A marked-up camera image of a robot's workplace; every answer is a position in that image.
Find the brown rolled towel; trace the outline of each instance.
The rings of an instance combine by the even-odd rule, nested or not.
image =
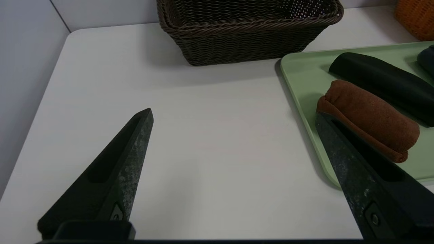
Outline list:
[[[408,158],[419,138],[419,125],[390,104],[347,81],[335,80],[318,100],[317,111],[335,116],[396,163]]]

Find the basket rim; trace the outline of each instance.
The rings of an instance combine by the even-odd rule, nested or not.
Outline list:
[[[189,36],[209,35],[211,33],[234,33],[252,31],[252,28],[258,30],[276,30],[292,29],[300,27],[312,27],[332,25],[339,22],[343,17],[344,8],[339,0],[331,0],[334,3],[334,10],[328,14],[319,17],[305,19],[274,19],[274,20],[254,20],[249,22],[207,24],[207,25],[189,25],[176,26],[167,16],[165,5],[167,0],[157,0],[158,17],[161,27],[170,35],[183,35],[190,33]]]

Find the rolled towel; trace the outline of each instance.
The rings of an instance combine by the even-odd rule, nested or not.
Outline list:
[[[434,126],[434,87],[421,78],[358,53],[339,55],[329,71]]]
[[[335,80],[318,100],[317,112],[335,116],[396,163],[408,158],[419,138],[419,125],[390,104],[347,81]]]
[[[418,63],[434,78],[434,45],[418,55]]]

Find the orange basket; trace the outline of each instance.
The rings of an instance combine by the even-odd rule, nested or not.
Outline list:
[[[434,40],[434,0],[399,0],[395,18],[419,40]]]

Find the green tray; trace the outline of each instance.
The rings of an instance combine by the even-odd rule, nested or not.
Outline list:
[[[384,60],[396,67],[413,73],[434,86],[433,79],[416,61],[417,55],[433,45],[434,41],[406,43],[390,46],[374,46],[322,52],[291,53],[282,58],[281,69],[294,102],[318,155],[321,166],[329,180],[340,187],[330,160],[315,129],[316,103],[337,79],[328,73],[335,58],[344,52],[360,53]],[[420,126],[421,135],[408,152],[408,160],[398,164],[419,181],[434,179],[434,128]]]

